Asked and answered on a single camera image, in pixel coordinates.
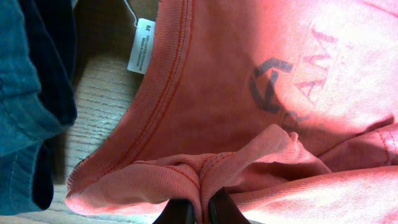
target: wood grain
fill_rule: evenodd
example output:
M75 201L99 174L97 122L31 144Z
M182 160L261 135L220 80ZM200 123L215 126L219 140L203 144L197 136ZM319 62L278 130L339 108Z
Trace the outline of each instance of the wood grain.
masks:
M155 20L157 0L132 0L138 17ZM123 0L79 0L75 8L78 55L74 88L78 118L57 138L54 198L43 212L0 217L0 223L152 223L156 217L84 216L64 202L65 181L115 128L134 99L143 76L127 71L134 41L134 18Z

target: denim jeans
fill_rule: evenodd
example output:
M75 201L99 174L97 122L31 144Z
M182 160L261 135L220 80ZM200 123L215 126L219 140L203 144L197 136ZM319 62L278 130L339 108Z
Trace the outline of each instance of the denim jeans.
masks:
M0 215L14 215L52 201L44 141L76 119L76 37L71 0L0 6Z

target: tag string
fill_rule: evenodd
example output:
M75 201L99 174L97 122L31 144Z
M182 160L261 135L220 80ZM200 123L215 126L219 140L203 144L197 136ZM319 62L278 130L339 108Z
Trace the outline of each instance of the tag string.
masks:
M132 10L132 8L131 8L131 6L130 6L130 4L129 4L129 2L128 2L127 0L124 0L124 3L126 3L127 8L128 8L129 11L131 12L131 14L134 16L134 26L137 28L138 20L137 20L136 14L135 14L134 11Z

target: wooden surface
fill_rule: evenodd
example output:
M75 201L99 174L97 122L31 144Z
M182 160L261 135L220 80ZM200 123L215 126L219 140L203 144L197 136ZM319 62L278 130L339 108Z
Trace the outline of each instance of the wooden surface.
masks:
M157 0L130 0L138 17L155 20ZM79 0L75 8L78 57L74 87L78 118L57 139L54 198L44 212L0 217L0 223L152 223L156 217L100 215L71 211L64 202L66 179L97 149L134 99L142 75L127 71L134 40L134 18L123 0Z

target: clothing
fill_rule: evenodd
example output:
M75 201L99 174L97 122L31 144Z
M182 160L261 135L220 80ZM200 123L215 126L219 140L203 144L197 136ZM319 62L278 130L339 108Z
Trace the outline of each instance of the clothing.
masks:
M226 187L263 223L398 221L397 18L395 1L161 1L140 90L67 205L187 198L208 223Z
M76 38L70 0L3 1L0 11L0 215L15 215L52 201L44 141L76 118Z

